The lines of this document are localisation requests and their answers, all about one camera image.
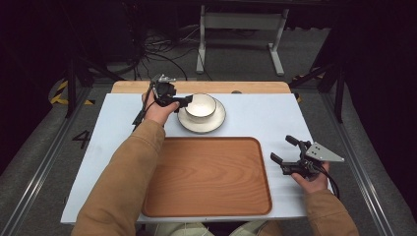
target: tan sleeve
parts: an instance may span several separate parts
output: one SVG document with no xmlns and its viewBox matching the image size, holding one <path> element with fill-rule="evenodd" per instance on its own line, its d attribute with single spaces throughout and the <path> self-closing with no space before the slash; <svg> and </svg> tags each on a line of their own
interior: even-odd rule
<svg viewBox="0 0 417 236">
<path fill-rule="evenodd" d="M 135 235 L 164 138 L 158 123 L 145 120 L 114 152 L 80 210 L 72 235 Z"/>
<path fill-rule="evenodd" d="M 314 235 L 359 235 L 346 208 L 330 190 L 306 195 L 306 208 Z"/>
</svg>

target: wooden tray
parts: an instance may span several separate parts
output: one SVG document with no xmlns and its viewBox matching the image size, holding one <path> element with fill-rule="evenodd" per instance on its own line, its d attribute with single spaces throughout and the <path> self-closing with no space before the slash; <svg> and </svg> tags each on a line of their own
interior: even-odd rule
<svg viewBox="0 0 417 236">
<path fill-rule="evenodd" d="M 167 138 L 150 180 L 149 217 L 262 215 L 271 200 L 254 138 Z"/>
</svg>

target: white metal frame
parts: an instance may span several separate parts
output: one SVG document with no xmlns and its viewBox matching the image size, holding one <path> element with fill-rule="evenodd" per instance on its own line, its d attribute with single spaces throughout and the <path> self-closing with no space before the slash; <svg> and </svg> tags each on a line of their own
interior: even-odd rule
<svg viewBox="0 0 417 236">
<path fill-rule="evenodd" d="M 196 72 L 202 74 L 205 70 L 206 29 L 276 30 L 275 41 L 269 43 L 268 48 L 276 74 L 283 76 L 284 70 L 277 48 L 287 15 L 288 9 L 283 10 L 282 14 L 206 13 L 206 7 L 203 5 L 200 16 L 200 46 Z"/>
</svg>

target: person's arm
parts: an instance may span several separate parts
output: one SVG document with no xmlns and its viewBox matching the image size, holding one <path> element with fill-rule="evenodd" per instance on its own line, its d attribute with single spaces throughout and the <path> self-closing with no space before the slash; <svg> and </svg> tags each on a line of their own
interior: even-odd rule
<svg viewBox="0 0 417 236">
<path fill-rule="evenodd" d="M 328 171 L 328 162 L 323 167 Z M 307 217 L 314 235 L 359 235 L 344 205 L 328 189 L 328 178 L 324 174 L 311 181 L 297 173 L 291 176 L 304 189 Z"/>
<path fill-rule="evenodd" d="M 148 104 L 153 102 L 150 94 Z M 154 103 L 143 123 L 114 152 L 80 210 L 72 235 L 135 235 L 149 180 L 165 132 L 162 126 L 178 107 Z"/>
</svg>

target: hand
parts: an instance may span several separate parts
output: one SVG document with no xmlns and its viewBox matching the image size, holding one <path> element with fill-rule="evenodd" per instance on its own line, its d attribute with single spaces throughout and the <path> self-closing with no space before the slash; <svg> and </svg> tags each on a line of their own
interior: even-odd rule
<svg viewBox="0 0 417 236">
<path fill-rule="evenodd" d="M 323 168 L 328 172 L 328 169 L 330 168 L 328 161 L 323 163 Z M 310 180 L 304 179 L 297 173 L 291 174 L 291 177 L 304 189 L 306 194 L 313 194 L 328 188 L 328 177 L 323 173 L 320 173 L 318 176 Z"/>
<path fill-rule="evenodd" d="M 145 102 L 147 94 L 142 94 L 142 102 Z M 169 114 L 171 114 L 174 110 L 176 110 L 180 106 L 178 101 L 172 102 L 171 104 L 161 107 L 159 106 L 153 97 L 153 91 L 151 90 L 149 93 L 149 98 L 147 102 L 146 109 L 147 114 L 145 115 L 144 120 L 153 120 L 159 123 L 161 126 L 165 125 L 166 120 L 168 119 Z"/>
</svg>

